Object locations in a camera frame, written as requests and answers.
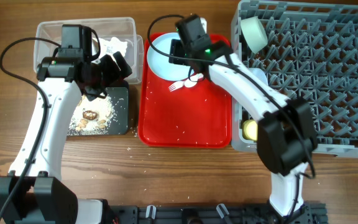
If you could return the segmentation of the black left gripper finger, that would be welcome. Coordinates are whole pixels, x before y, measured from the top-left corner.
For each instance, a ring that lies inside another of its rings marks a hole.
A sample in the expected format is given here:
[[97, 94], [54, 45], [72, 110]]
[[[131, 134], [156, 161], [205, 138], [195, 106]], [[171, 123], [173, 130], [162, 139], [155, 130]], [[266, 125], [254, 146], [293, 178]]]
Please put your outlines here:
[[113, 54], [114, 59], [116, 60], [116, 64], [119, 67], [119, 75], [122, 79], [127, 78], [129, 75], [132, 74], [132, 69], [126, 62], [124, 56], [117, 51]]
[[105, 55], [100, 59], [100, 69], [102, 74], [102, 86], [109, 87], [121, 79], [120, 69], [110, 55]]

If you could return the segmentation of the light blue plate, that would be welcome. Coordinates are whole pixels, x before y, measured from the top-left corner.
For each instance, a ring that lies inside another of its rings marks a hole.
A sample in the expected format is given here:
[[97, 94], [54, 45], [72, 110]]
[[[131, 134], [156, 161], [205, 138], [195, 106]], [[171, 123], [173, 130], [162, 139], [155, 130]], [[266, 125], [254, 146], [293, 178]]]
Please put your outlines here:
[[[179, 35], [174, 32], [166, 33], [153, 40], [152, 44], [163, 53], [169, 54], [173, 39], [179, 40]], [[151, 71], [163, 80], [175, 82], [188, 78], [190, 66], [170, 63], [168, 57], [156, 52], [152, 47], [147, 51], [147, 63]]]

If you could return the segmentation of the white tissue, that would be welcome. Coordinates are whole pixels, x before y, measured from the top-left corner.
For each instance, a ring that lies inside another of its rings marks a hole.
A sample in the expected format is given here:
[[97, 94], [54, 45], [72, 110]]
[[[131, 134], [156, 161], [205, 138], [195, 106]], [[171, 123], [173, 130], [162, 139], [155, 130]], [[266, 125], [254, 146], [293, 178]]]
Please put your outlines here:
[[111, 57], [113, 57], [116, 52], [120, 52], [123, 57], [126, 56], [128, 47], [128, 42], [126, 41], [121, 41], [117, 37], [111, 37], [110, 39], [99, 38], [99, 40], [93, 38], [93, 53], [98, 52], [98, 47], [96, 46], [97, 43], [101, 44], [101, 52], [99, 58], [102, 58], [105, 55], [110, 55]]

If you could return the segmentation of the white plastic spoon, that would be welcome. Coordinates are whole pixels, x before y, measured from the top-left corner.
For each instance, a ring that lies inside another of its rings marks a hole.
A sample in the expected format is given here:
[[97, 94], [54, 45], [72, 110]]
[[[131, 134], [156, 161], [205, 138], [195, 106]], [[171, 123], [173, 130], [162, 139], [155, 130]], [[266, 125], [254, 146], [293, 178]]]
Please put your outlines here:
[[200, 79], [203, 79], [204, 76], [202, 73], [198, 73], [198, 74], [195, 74], [195, 75], [192, 75], [190, 78], [188, 78], [187, 80], [185, 80], [184, 82], [184, 86], [186, 88], [192, 88], [194, 87], [197, 83], [198, 83], [198, 80]]
[[184, 81], [177, 81], [177, 82], [172, 83], [172, 84], [168, 87], [168, 89], [169, 89], [169, 91], [175, 91], [175, 90], [178, 90], [178, 89], [184, 87], [184, 85], [185, 85], [185, 82], [184, 82]]

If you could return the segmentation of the green bowl with food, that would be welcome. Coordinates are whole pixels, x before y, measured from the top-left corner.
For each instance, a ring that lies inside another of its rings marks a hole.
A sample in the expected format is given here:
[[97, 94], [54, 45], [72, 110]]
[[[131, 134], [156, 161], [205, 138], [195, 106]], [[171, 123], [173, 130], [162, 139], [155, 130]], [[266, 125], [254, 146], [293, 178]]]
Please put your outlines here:
[[257, 16], [241, 20], [241, 31], [248, 47], [254, 54], [267, 46], [268, 37]]

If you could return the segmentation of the light blue bowl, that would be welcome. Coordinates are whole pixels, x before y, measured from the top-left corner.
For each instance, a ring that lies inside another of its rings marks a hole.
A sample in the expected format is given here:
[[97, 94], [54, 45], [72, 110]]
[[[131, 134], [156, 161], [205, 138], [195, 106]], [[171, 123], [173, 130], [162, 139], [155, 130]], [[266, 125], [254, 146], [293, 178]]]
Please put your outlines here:
[[249, 70], [264, 84], [268, 85], [268, 80], [265, 72], [260, 68], [249, 68]]

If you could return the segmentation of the yellow plastic cup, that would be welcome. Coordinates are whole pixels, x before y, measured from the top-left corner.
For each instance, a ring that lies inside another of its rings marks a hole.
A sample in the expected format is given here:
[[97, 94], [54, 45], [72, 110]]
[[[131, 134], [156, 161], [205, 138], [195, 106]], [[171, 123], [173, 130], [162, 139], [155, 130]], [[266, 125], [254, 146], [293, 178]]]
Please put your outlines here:
[[242, 124], [242, 135], [244, 139], [256, 141], [258, 133], [257, 122], [253, 119], [244, 121]]

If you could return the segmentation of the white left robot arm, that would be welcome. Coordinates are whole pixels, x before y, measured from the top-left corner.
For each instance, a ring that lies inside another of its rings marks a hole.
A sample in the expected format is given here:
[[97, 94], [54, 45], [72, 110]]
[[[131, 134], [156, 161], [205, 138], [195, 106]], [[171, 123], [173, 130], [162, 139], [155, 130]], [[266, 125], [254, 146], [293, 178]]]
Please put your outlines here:
[[119, 223], [105, 199], [80, 199], [61, 181], [62, 154], [71, 117], [82, 97], [106, 89], [132, 70], [122, 54], [93, 53], [94, 29], [65, 24], [53, 55], [37, 67], [37, 101], [23, 145], [0, 175], [0, 222]]

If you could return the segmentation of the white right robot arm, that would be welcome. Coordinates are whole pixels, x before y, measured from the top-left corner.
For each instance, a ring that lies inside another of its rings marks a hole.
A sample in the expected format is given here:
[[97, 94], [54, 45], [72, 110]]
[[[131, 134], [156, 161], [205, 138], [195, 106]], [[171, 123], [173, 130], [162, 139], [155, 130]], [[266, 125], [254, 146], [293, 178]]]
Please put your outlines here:
[[301, 184], [317, 147], [309, 103], [290, 99], [260, 81], [223, 41], [212, 42], [193, 14], [175, 27], [188, 65], [226, 90], [257, 123], [257, 153], [272, 173], [270, 206], [289, 223], [303, 206]]

